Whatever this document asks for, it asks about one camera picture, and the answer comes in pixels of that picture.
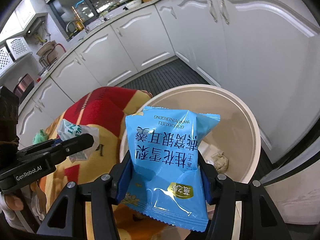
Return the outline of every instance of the white bucket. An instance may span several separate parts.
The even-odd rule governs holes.
[[[193,84],[164,91],[144,106],[220,114],[220,122],[204,141],[222,150],[229,159],[226,172],[228,177],[243,183],[250,181],[260,157],[260,132],[252,112],[240,98],[222,88]],[[120,145],[120,161],[128,149],[127,131],[124,131]]]

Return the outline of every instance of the blue snack bag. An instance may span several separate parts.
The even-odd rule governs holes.
[[[150,106],[127,116],[134,171],[122,203],[162,222],[205,231],[198,145],[219,121],[218,114]]]

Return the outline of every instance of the red and yellow blanket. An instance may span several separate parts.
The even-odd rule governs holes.
[[[71,163],[67,158],[57,165],[57,170],[43,178],[41,189],[47,196],[47,211],[67,184],[94,181],[102,174],[110,172],[119,162],[119,146],[125,130],[124,119],[134,114],[152,95],[146,91],[119,87],[102,87],[81,98],[67,109],[46,129],[49,139],[57,137],[57,126],[64,118],[74,124],[99,128],[100,145],[87,161]],[[114,215],[122,240],[155,240],[157,234],[167,225],[140,214],[120,204],[114,206]],[[93,240],[91,204],[86,204],[86,224],[89,240]]]

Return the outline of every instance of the faucet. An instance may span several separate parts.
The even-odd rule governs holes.
[[[86,33],[89,33],[89,29],[87,29],[87,28],[84,26],[84,24],[83,24],[81,21],[79,21],[79,20],[72,20],[72,21],[68,22],[67,27],[66,27],[67,33],[69,32],[68,27],[69,27],[70,23],[73,23],[73,22],[78,22],[78,23],[80,23],[80,24],[83,26],[85,32],[86,32]]]

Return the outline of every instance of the brand logo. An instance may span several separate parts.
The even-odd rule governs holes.
[[[34,174],[34,173],[41,171],[41,170],[42,170],[42,167],[38,166],[36,168],[33,168],[31,171],[27,171],[27,172],[24,172],[23,174],[21,174],[20,176],[16,176],[16,180],[19,181],[19,180],[24,179],[25,177],[28,177],[31,174]]]

